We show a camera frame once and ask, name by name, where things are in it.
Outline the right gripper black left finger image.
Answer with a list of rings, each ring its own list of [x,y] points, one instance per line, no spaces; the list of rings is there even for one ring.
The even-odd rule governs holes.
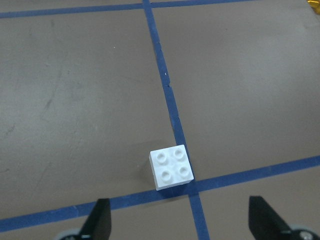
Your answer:
[[[100,198],[79,231],[80,240],[108,240],[111,235],[111,205],[109,198]]]

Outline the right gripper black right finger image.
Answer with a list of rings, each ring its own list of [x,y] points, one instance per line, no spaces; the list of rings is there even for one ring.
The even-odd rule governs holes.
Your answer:
[[[255,240],[289,240],[292,229],[262,196],[250,196],[248,227]]]

